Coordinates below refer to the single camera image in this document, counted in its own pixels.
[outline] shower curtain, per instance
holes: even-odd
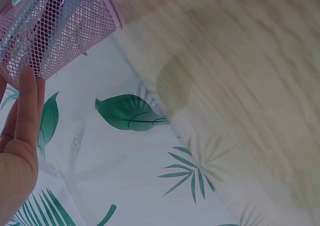
[[[2,125],[18,96],[8,85]],[[260,220],[250,208],[234,220],[111,38],[46,82],[37,149],[36,187],[8,225],[255,226]]]

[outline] metal mesh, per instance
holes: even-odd
[[[20,1],[0,22],[1,67],[16,82],[24,66],[48,79],[116,30],[110,7],[104,0]]]

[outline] palm leaf pattern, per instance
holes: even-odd
[[[196,181],[198,182],[200,192],[202,194],[202,197],[206,198],[206,190],[205,190],[205,182],[204,178],[206,179],[209,187],[215,191],[215,187],[210,182],[210,180],[201,172],[201,169],[192,161],[192,155],[190,151],[185,147],[173,147],[174,150],[178,151],[181,154],[184,154],[184,156],[180,156],[178,154],[168,152],[170,156],[172,156],[174,159],[176,159],[179,163],[169,165],[167,167],[164,167],[164,169],[179,169],[183,171],[179,172],[172,172],[167,174],[162,174],[158,176],[159,178],[175,178],[175,177],[182,177],[183,178],[177,182],[173,187],[171,187],[163,196],[169,194],[176,188],[178,188],[180,185],[182,185],[184,182],[186,182],[189,178],[191,178],[190,184],[191,184],[191,194],[194,203],[197,203],[196,199]]]
[[[17,98],[19,98],[19,92],[15,90],[13,87],[11,87],[10,85],[6,87],[5,92],[7,94],[7,97],[3,100],[0,110],[2,110],[4,106],[6,106],[6,104],[9,103],[10,101],[16,100]]]
[[[192,157],[198,162],[199,168],[206,174],[205,179],[208,182],[212,190],[216,190],[215,186],[211,183],[209,176],[212,177],[215,181],[224,183],[224,179],[218,174],[222,172],[227,174],[221,166],[217,164],[218,159],[228,154],[235,147],[231,147],[221,151],[221,135],[216,137],[214,134],[206,141],[204,147],[200,142],[200,136],[197,134],[195,140],[195,147],[192,147],[192,139],[189,137],[187,141],[187,149],[191,152]]]
[[[111,205],[105,217],[97,226],[104,226],[116,211],[117,206]],[[49,188],[41,190],[38,199],[32,194],[19,211],[8,222],[9,226],[76,226],[73,219],[64,209]]]

